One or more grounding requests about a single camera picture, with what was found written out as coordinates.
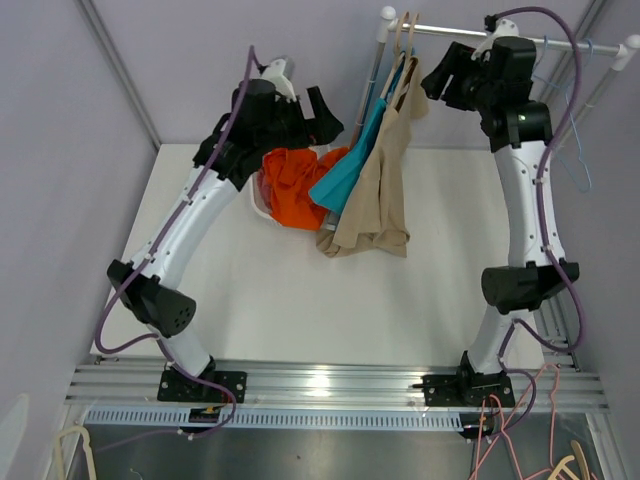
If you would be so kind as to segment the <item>blue wire hanger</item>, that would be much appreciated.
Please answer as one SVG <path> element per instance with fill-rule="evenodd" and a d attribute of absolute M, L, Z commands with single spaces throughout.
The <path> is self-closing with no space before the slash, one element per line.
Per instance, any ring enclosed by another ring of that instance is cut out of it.
<path fill-rule="evenodd" d="M 552 112 L 557 112 L 565 104 L 562 84 L 575 75 L 575 61 L 571 49 L 557 50 L 551 47 L 553 39 L 547 35 L 537 45 L 538 59 L 534 69 L 534 90 L 538 99 Z"/>
<path fill-rule="evenodd" d="M 573 75 L 569 80 L 566 80 L 562 84 L 562 86 L 560 87 L 560 90 L 563 92 L 564 101 L 565 101 L 565 105 L 566 106 L 569 106 L 570 94 L 575 89 L 575 79 L 576 79 L 576 75 Z M 558 149 L 556 151 L 556 159 L 560 161 L 560 164 L 562 165 L 562 167 L 564 168 L 565 172 L 567 173 L 567 175 L 571 179 L 571 181 L 574 184 L 574 186 L 576 187 L 577 191 L 580 194 L 587 194 L 592 190 L 593 182 L 592 182 L 592 178 L 591 178 L 591 174 L 590 174 L 588 163 L 584 160 L 584 150 L 583 150 L 583 145 L 582 145 L 580 133 L 579 133 L 579 130 L 578 130 L 578 127 L 577 127 L 577 117 L 574 114 L 571 114 L 570 118 L 569 118 L 569 122 L 570 122 L 569 133 L 573 137 L 573 139 L 575 141 L 575 146 L 577 148 L 576 161 L 579 164 L 579 166 L 582 168 L 582 173 L 584 174 L 584 179 L 586 180 L 586 183 L 582 184 L 579 181 L 579 179 L 578 179 L 578 177 L 576 175 L 576 172 L 572 169 L 572 167 L 569 164 L 569 162 L 563 156 L 561 150 L 564 148 L 564 146 L 559 146 L 558 147 Z"/>

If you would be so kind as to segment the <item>beige t shirt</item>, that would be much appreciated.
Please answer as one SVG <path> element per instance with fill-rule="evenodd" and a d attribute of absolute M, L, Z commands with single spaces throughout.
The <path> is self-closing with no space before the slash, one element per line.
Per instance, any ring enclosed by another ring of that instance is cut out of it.
<path fill-rule="evenodd" d="M 407 256 L 403 158 L 411 123 L 424 118 L 428 102 L 420 88 L 419 58 L 412 55 L 382 116 L 381 126 L 337 227 L 316 233 L 316 249 L 329 258 L 379 249 Z"/>

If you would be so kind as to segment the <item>pink t shirt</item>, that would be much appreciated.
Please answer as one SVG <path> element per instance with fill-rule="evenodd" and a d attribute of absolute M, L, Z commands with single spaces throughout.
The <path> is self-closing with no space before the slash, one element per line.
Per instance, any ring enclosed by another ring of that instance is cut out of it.
<path fill-rule="evenodd" d="M 271 184 L 269 183 L 266 173 L 263 169 L 259 170 L 257 172 L 257 187 L 258 187 L 258 191 L 259 191 L 259 195 L 260 198 L 262 199 L 262 202 L 265 206 L 265 210 L 268 213 L 271 213 L 272 211 L 272 202 L 271 202 L 271 194 L 272 194 L 272 187 Z"/>

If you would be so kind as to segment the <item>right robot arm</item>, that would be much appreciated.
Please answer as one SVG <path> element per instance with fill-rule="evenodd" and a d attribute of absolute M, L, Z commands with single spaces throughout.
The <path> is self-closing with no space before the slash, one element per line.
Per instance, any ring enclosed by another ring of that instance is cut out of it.
<path fill-rule="evenodd" d="M 480 330 L 455 373 L 426 374 L 417 389 L 429 407 L 479 407 L 496 395 L 515 403 L 505 361 L 511 340 L 530 335 L 542 303 L 579 277 L 557 236 L 550 173 L 543 159 L 552 140 L 548 107 L 530 97 L 537 52 L 533 41 L 503 36 L 483 52 L 452 43 L 421 82 L 426 96 L 476 111 L 494 155 L 509 225 L 504 266 L 481 275 L 487 308 Z"/>

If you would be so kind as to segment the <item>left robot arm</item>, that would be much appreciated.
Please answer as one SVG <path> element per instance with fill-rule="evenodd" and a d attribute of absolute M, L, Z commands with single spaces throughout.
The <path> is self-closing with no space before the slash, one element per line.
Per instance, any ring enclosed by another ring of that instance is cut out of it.
<path fill-rule="evenodd" d="M 157 398 L 164 402 L 240 402 L 242 372 L 219 372 L 191 323 L 194 299 L 178 289 L 191 257 L 222 211 L 235 199 L 263 157 L 277 148 L 324 146 L 344 126 L 317 86 L 308 88 L 313 115 L 305 117 L 285 83 L 254 78 L 234 90 L 232 109 L 221 116 L 193 158 L 181 196 L 148 244 L 129 261 L 114 260 L 107 276 L 123 306 L 159 343 L 169 362 Z"/>

